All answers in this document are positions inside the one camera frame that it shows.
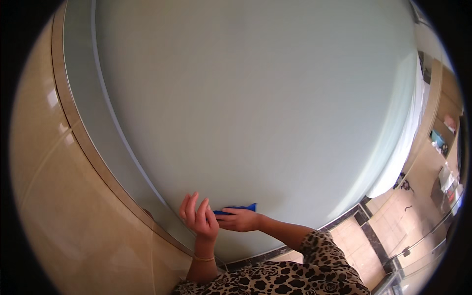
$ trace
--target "gold bracelet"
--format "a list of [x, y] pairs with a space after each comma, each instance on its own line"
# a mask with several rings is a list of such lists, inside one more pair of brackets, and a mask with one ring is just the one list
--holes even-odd
[[200, 258], [200, 257], [197, 257], [194, 255], [194, 259], [197, 260], [197, 261], [212, 261], [212, 260], [215, 260], [215, 256], [211, 257], [211, 258]]

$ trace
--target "wrist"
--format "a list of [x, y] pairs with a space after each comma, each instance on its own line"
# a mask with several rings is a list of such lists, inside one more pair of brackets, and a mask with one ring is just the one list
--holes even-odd
[[209, 259], [214, 256], [216, 239], [197, 236], [195, 239], [195, 256], [202, 259]]
[[256, 217], [256, 230], [264, 231], [264, 223], [268, 217], [258, 213]]

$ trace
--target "teal container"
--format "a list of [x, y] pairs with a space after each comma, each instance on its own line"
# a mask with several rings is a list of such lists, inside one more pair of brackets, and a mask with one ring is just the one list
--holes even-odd
[[436, 130], [431, 130], [431, 140], [436, 142], [436, 144], [438, 145], [438, 147], [441, 147], [445, 142], [444, 142], [444, 139], [442, 138], [441, 134], [436, 131]]

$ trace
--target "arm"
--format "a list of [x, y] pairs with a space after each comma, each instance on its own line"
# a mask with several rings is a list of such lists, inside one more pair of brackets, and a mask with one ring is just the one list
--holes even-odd
[[218, 276], [213, 250], [219, 225], [208, 204], [208, 198], [202, 201], [197, 213], [195, 213], [197, 199], [197, 192], [192, 196], [187, 194], [179, 210], [179, 215], [185, 221], [185, 224], [197, 234], [194, 258], [187, 273], [187, 280], [208, 284]]
[[277, 221], [247, 209], [223, 208], [223, 212], [233, 215], [217, 215], [221, 228], [239, 232], [260, 230], [295, 251], [300, 251], [303, 239], [313, 231], [312, 228]]

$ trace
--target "blue cloth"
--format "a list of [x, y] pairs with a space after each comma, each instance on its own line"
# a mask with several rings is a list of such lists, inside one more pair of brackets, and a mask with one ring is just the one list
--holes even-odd
[[[253, 203], [249, 206], [225, 207], [225, 208], [248, 209], [248, 210], [256, 212], [256, 204], [257, 203]], [[223, 211], [219, 211], [219, 210], [215, 210], [215, 211], [213, 211], [213, 213], [215, 213], [215, 215], [232, 215], [231, 213], [223, 212]]]

